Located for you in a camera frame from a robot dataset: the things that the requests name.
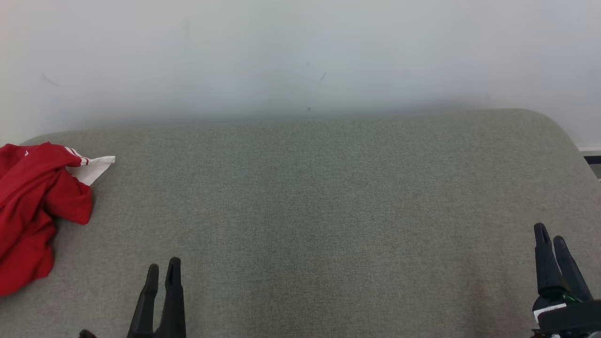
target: black strip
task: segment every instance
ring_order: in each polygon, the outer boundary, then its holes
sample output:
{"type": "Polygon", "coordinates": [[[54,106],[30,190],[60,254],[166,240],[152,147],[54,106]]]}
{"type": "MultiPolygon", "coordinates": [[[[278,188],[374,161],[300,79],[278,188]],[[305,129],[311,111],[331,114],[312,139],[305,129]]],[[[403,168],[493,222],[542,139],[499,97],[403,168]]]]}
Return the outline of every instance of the black strip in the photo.
{"type": "Polygon", "coordinates": [[[601,164],[601,156],[584,156],[588,164],[601,164]]]}

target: gray fabric surface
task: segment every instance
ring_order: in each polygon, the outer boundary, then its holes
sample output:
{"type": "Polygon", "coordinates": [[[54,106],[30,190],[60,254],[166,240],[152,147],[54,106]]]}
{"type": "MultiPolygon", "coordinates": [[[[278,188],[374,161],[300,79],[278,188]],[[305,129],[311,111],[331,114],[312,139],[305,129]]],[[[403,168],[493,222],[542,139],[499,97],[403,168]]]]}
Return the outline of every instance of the gray fabric surface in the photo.
{"type": "Polygon", "coordinates": [[[43,141],[117,162],[89,225],[58,222],[50,276],[0,300],[3,337],[124,337],[172,256],[188,337],[527,337],[539,221],[601,296],[601,185],[531,111],[43,141]]]}

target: white label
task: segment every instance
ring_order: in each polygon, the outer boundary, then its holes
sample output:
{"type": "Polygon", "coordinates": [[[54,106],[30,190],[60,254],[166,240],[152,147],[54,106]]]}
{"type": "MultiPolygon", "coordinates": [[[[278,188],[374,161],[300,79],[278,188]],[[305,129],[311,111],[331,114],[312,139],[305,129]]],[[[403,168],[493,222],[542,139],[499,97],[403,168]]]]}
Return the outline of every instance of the white label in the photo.
{"type": "Polygon", "coordinates": [[[540,310],[536,310],[533,312],[534,314],[534,320],[536,321],[536,324],[538,324],[538,316],[543,313],[543,312],[547,312],[547,311],[551,311],[551,310],[555,310],[555,309],[561,309],[562,307],[566,307],[567,305],[565,304],[557,304],[557,305],[553,305],[553,306],[547,306],[543,309],[540,310]]]}

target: white wall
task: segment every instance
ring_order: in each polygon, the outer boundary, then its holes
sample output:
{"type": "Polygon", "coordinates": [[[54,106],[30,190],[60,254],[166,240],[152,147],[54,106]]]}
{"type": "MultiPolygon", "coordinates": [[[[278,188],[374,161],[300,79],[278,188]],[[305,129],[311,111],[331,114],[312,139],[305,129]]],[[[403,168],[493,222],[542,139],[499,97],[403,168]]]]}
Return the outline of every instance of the white wall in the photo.
{"type": "Polygon", "coordinates": [[[0,43],[0,142],[465,106],[540,111],[601,149],[598,0],[2,0],[0,43]]]}

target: red cloth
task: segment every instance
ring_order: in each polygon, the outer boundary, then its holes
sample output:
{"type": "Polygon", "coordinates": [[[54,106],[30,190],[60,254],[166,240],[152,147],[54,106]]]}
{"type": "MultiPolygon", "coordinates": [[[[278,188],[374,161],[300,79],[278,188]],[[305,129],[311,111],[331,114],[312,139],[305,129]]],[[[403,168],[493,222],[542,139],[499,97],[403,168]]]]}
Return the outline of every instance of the red cloth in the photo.
{"type": "Polygon", "coordinates": [[[51,143],[0,148],[0,297],[50,273],[51,216],[87,224],[90,187],[65,169],[86,164],[72,149],[51,143]]]}

